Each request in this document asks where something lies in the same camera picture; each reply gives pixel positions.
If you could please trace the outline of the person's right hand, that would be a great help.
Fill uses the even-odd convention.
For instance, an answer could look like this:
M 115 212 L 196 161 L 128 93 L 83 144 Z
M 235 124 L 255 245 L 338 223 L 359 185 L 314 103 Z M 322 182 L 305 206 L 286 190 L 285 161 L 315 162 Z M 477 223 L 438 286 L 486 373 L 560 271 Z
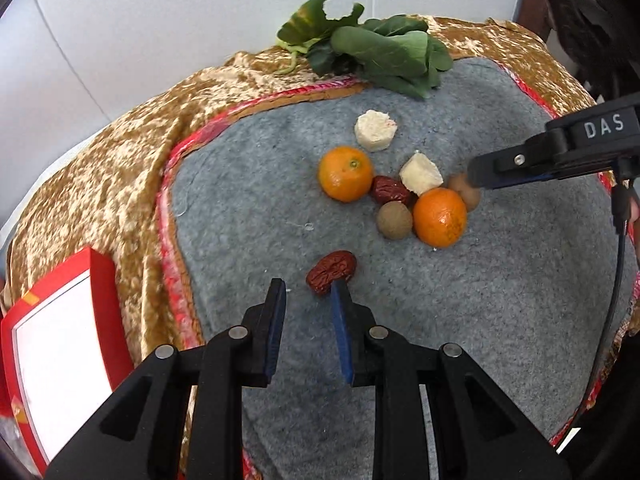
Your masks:
M 634 253 L 637 260 L 640 260 L 640 208 L 639 202 L 634 197 L 630 198 L 630 232 L 632 234 L 632 241 L 634 242 Z

